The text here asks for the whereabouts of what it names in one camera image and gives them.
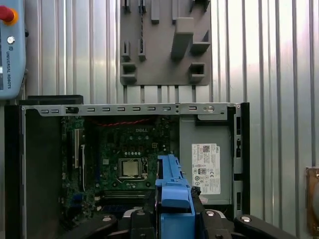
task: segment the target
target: dell logo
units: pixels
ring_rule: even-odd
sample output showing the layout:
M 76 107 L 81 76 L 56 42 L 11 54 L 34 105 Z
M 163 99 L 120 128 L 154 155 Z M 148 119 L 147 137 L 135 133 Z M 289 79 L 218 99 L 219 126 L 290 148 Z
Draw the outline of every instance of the dell logo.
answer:
M 136 133 L 147 133 L 148 129 L 147 128 L 137 128 L 135 129 Z

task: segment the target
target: silver bolt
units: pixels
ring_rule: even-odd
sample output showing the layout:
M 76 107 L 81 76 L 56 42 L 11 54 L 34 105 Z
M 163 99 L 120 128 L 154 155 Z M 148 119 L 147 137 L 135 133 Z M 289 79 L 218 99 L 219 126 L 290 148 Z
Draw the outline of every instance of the silver bolt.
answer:
M 251 219 L 249 217 L 241 217 L 240 219 L 243 220 L 246 223 L 251 222 Z
M 109 222 L 110 220 L 112 220 L 112 218 L 110 218 L 109 216 L 105 216 L 105 217 L 103 218 L 103 221 L 104 221 L 104 222 Z
M 9 36 L 6 40 L 9 44 L 14 44 L 15 38 L 13 36 Z
M 213 211 L 207 211 L 206 214 L 209 215 L 210 217 L 215 215 L 215 213 Z

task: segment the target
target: cpu socket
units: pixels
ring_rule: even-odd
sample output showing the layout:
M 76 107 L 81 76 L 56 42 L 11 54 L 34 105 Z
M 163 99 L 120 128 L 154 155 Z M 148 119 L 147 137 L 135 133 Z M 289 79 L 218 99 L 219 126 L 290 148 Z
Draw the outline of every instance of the cpu socket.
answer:
M 140 158 L 119 158 L 119 179 L 143 179 L 142 160 Z

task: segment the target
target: corrugated metal wall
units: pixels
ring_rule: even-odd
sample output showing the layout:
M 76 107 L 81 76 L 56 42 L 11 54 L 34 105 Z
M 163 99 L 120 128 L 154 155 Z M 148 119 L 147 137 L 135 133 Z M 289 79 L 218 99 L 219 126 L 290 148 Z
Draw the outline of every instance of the corrugated metal wall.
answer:
M 212 0 L 210 86 L 124 88 L 119 0 L 25 0 L 29 95 L 86 103 L 251 103 L 251 212 L 308 238 L 319 153 L 319 0 Z

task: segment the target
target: red wire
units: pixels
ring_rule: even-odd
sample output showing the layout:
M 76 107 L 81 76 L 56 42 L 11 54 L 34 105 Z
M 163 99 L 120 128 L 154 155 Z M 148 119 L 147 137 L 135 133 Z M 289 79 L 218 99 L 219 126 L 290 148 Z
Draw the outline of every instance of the red wire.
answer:
M 97 124 L 99 126 L 102 126 L 102 127 L 110 127 L 110 126 L 117 126 L 117 125 L 124 125 L 124 124 L 137 124 L 137 123 L 142 123 L 142 122 L 149 121 L 149 120 L 150 119 L 140 119 L 140 120 L 132 121 L 132 122 L 117 122 L 117 123 L 107 123 L 107 124 L 98 123 L 98 122 L 93 121 L 93 123 Z

